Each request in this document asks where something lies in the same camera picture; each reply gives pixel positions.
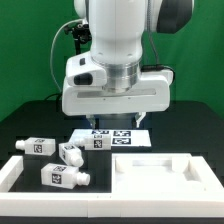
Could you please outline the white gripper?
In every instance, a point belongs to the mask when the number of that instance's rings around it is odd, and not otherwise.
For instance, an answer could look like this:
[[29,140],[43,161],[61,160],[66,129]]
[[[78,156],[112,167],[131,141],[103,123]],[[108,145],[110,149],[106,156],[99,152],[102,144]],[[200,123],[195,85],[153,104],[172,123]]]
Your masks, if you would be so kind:
[[68,116],[87,115],[93,129],[94,115],[137,113],[139,128],[145,112],[169,107],[173,78],[169,69],[141,72],[138,64],[103,67],[89,54],[74,56],[66,64],[62,110]]

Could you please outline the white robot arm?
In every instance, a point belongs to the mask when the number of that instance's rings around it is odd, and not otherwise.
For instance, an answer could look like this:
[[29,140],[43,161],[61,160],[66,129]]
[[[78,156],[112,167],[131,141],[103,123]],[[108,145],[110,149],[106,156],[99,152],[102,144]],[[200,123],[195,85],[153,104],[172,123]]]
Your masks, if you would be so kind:
[[194,0],[74,0],[74,8],[92,44],[67,61],[63,112],[89,119],[133,113],[140,122],[148,112],[166,110],[174,72],[140,65],[141,38],[145,31],[179,31]]

